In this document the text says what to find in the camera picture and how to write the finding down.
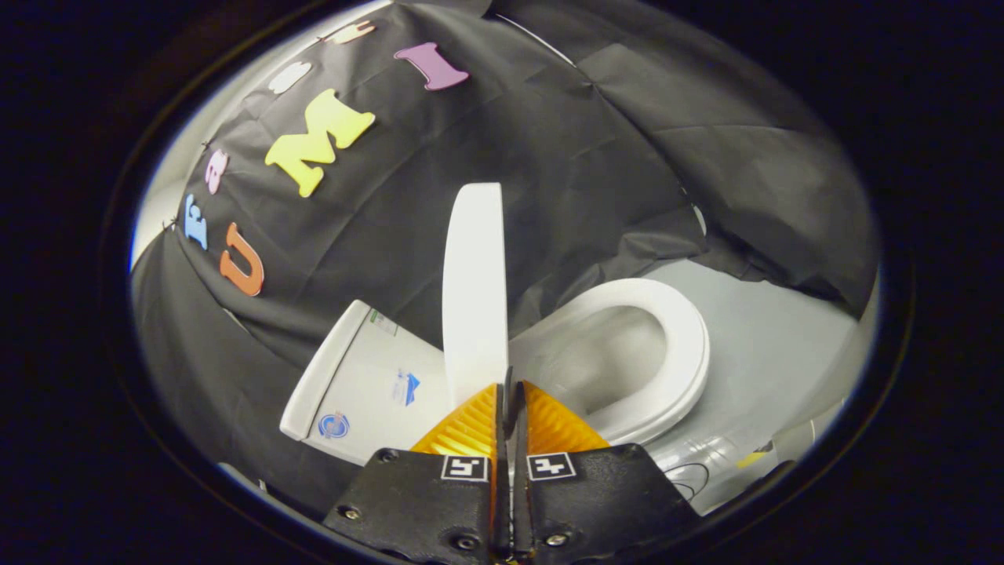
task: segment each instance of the label on toilet tank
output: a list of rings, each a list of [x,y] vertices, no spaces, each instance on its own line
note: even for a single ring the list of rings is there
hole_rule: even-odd
[[[398,335],[398,325],[388,320],[386,316],[375,310],[369,311],[369,323],[392,336]]]

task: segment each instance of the toilet bowl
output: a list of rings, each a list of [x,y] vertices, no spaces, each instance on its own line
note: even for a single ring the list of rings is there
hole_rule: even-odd
[[[679,422],[704,390],[709,352],[697,308],[645,278],[590,289],[509,342],[514,378],[613,445],[644,444]]]

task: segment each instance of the gray floor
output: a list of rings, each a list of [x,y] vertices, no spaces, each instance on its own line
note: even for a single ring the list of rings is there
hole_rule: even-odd
[[[853,388],[870,345],[874,307],[858,323],[827,302],[689,260],[658,266],[645,277],[683,293],[708,327],[711,357],[701,399],[646,446],[704,514],[769,472],[779,453],[797,457],[812,443],[787,453],[775,448],[739,467],[753,452],[780,442],[778,433],[803,422],[812,428],[812,440],[825,432],[816,430],[823,419],[811,418],[826,414],[831,421],[833,407]]]

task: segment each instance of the screw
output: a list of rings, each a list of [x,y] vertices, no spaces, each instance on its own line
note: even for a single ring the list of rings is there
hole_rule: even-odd
[[[471,551],[478,547],[478,540],[470,536],[459,536],[453,541],[453,545],[457,546],[459,549],[464,551]]]
[[[568,543],[568,536],[564,534],[554,534],[544,541],[545,544],[551,547],[561,547]]]

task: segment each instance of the purple foam letter i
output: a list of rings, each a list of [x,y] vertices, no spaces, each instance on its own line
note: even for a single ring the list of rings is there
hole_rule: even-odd
[[[436,43],[429,42],[394,54],[396,59],[405,59],[415,65],[426,76],[427,90],[442,90],[467,79],[470,74],[457,70],[436,50]]]

